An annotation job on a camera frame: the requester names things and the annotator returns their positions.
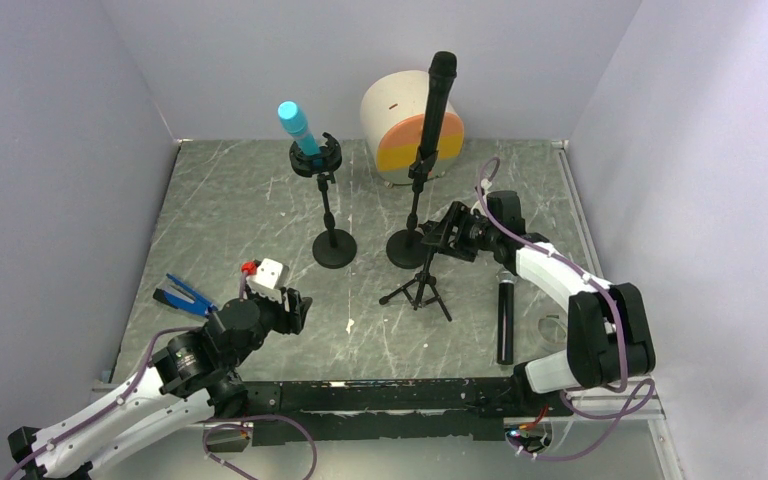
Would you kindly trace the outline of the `black tripod shock-mount stand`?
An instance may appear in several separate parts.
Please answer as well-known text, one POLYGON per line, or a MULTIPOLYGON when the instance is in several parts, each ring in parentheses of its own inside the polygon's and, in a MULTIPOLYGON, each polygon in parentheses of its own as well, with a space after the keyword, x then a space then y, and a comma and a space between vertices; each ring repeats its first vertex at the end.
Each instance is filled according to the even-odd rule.
POLYGON ((414 310, 437 304, 446 320, 452 321, 452 316, 436 288, 437 279, 430 272, 437 248, 422 242, 422 238, 437 225, 436 221, 427 221, 419 226, 418 231, 400 230, 388 239, 386 254, 394 265, 403 269, 417 268, 419 265, 422 265, 422 268, 411 280, 382 296, 378 300, 380 305, 386 305, 398 294, 403 294, 414 310))

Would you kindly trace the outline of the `black round-base shock-mount stand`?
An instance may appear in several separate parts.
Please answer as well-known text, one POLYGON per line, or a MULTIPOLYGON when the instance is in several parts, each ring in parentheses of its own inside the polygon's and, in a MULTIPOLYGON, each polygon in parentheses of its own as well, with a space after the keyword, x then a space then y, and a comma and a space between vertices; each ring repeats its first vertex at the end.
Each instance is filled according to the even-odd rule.
POLYGON ((316 178, 321 194, 325 230, 313 241, 314 260, 327 269, 340 269, 354 260, 357 243, 348 231, 336 227, 328 190, 329 186, 336 182, 335 172, 342 165, 342 150, 339 141, 333 135, 324 132, 323 137, 325 143, 319 147, 318 154, 306 154, 298 143, 294 142, 288 156, 291 168, 298 176, 316 178))

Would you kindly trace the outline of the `silver mesh black microphone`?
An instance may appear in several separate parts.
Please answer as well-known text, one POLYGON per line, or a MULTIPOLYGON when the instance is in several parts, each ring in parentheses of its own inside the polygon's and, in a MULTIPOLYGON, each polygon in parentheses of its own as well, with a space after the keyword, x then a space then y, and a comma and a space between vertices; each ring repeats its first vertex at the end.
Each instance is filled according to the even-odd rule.
POLYGON ((497 273, 497 347, 496 363, 512 365, 514 356, 514 312, 516 277, 507 269, 497 273))

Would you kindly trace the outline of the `cyan blue microphone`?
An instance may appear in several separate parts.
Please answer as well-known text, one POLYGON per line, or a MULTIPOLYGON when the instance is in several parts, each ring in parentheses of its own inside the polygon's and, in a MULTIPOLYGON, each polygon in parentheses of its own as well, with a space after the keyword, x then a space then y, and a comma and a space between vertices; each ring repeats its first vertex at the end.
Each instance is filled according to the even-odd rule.
POLYGON ((283 101, 277 115, 284 131, 293 139, 289 151, 292 169, 299 175, 311 177, 322 168, 321 147, 309 129, 308 119, 294 101, 283 101))

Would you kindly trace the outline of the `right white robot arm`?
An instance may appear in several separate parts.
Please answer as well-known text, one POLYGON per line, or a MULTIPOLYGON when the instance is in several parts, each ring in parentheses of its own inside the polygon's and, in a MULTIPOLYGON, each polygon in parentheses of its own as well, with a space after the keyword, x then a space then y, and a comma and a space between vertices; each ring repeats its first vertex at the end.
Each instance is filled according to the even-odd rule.
POLYGON ((516 366, 509 392, 513 408, 533 415, 549 393, 607 387, 654 370, 656 355, 640 290, 592 275, 544 236, 528 232, 519 196, 489 193, 478 208, 455 201, 421 227, 436 253, 472 262, 481 251, 554 300, 566 314, 563 351, 516 366))

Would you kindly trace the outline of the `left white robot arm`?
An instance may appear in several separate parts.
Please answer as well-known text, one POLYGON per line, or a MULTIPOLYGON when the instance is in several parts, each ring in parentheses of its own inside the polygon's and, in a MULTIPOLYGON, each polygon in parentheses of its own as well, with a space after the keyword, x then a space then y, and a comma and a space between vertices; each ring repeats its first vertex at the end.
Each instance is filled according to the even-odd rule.
POLYGON ((165 330, 170 339, 161 349, 152 339, 128 379, 71 417, 12 432, 8 444, 16 464, 7 478, 91 479, 184 426, 248 415, 257 397, 237 368, 269 333, 300 333, 312 305, 284 287, 275 296, 245 289, 223 306, 188 287, 158 289, 154 298, 203 324, 165 330))

